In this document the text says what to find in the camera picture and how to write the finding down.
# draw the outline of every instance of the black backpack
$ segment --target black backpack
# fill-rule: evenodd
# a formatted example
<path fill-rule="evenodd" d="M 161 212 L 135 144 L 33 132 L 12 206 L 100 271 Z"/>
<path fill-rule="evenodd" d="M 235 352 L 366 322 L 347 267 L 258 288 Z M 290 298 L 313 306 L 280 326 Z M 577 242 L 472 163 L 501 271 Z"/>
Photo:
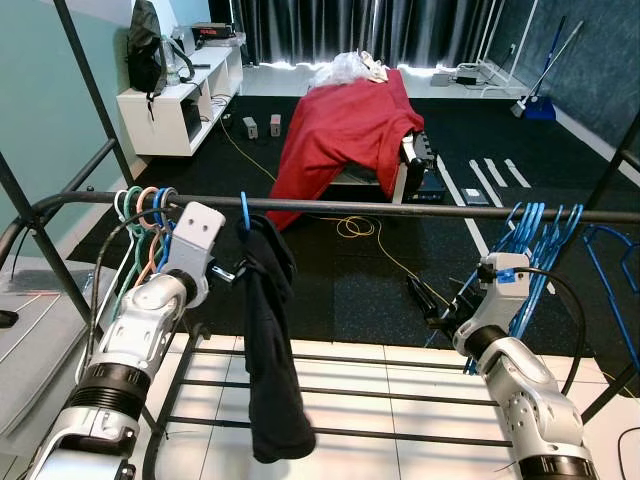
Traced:
<path fill-rule="evenodd" d="M 193 64 L 172 39 L 167 40 L 176 55 L 187 64 L 189 76 L 180 77 L 180 81 L 188 82 L 195 73 Z M 158 15 L 153 3 L 148 0 L 136 0 L 133 7 L 127 44 L 127 66 L 129 82 L 133 88 L 147 94 L 147 108 L 153 118 L 151 104 L 153 98 L 160 95 L 167 84 L 167 65 L 162 51 Z"/>

